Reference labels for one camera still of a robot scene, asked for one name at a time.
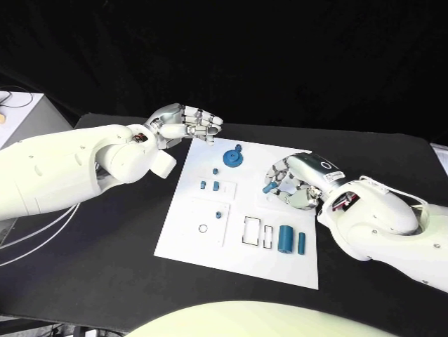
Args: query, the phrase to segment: white sheet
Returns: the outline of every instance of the white sheet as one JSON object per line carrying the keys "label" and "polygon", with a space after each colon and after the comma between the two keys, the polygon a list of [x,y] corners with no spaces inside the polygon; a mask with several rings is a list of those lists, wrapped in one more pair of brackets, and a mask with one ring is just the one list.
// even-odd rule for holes
{"label": "white sheet", "polygon": [[[242,146],[241,166],[229,168],[222,155]],[[205,267],[317,289],[314,211],[284,205],[262,194],[271,165],[303,150],[216,138],[213,147],[192,141],[154,255]],[[218,192],[212,182],[219,181]],[[259,219],[258,246],[242,243],[244,217]],[[262,248],[264,226],[272,226],[271,249]],[[293,253],[277,251],[280,225],[293,227]],[[306,235],[297,255],[297,233]]]}

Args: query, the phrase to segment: blue small part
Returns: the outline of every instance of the blue small part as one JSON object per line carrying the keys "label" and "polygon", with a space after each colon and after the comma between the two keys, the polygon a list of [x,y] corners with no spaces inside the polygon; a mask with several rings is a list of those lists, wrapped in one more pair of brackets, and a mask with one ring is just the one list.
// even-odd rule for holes
{"label": "blue small part", "polygon": [[271,181],[267,186],[262,188],[262,193],[265,194],[272,188],[277,188],[275,181]]}
{"label": "blue small part", "polygon": [[241,149],[242,147],[238,144],[233,150],[225,152],[222,160],[228,167],[236,167],[242,163]]}
{"label": "blue small part", "polygon": [[280,226],[280,236],[277,237],[277,251],[290,254],[293,251],[293,228]]}
{"label": "blue small part", "polygon": [[297,253],[304,255],[304,233],[297,233]]}

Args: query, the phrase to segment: black backdrop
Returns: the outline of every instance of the black backdrop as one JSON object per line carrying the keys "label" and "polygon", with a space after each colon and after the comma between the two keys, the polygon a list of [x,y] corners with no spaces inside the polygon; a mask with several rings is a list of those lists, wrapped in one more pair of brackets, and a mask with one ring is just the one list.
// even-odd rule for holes
{"label": "black backdrop", "polygon": [[0,85],[75,121],[179,102],[246,124],[448,145],[437,1],[0,1]]}

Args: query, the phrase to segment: table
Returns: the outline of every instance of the table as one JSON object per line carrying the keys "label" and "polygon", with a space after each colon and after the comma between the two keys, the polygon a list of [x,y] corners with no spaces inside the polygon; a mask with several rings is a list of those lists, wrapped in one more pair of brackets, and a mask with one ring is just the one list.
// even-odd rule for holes
{"label": "table", "polygon": [[[85,115],[78,128],[143,123],[137,117]],[[427,142],[401,134],[226,124],[222,138],[313,150],[348,177],[385,185],[448,206],[448,177]],[[259,300],[353,319],[399,336],[448,336],[448,294],[378,262],[359,262],[317,227],[319,288],[311,290],[153,257],[189,141],[167,153],[177,166],[80,204],[70,224],[30,256],[0,268],[0,315],[130,331],[187,306]],[[55,213],[18,219],[7,241],[29,234]],[[24,253],[47,230],[0,253]]]}

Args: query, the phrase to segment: robotic hand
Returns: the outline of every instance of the robotic hand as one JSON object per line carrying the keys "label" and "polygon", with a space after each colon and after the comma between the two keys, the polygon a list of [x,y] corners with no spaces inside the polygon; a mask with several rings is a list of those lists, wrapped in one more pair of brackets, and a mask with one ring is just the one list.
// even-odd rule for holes
{"label": "robotic hand", "polygon": [[37,136],[0,151],[0,221],[57,211],[148,170],[167,177],[176,161],[163,149],[182,138],[209,145],[222,120],[193,107],[160,108],[143,125],[106,125]]}
{"label": "robotic hand", "polygon": [[[280,191],[288,175],[296,192]],[[336,166],[314,153],[280,160],[265,174],[264,193],[297,209],[322,199],[317,221],[337,246],[355,259],[379,260],[415,281],[448,292],[448,208],[361,177],[346,180]],[[414,199],[410,206],[391,193]]]}

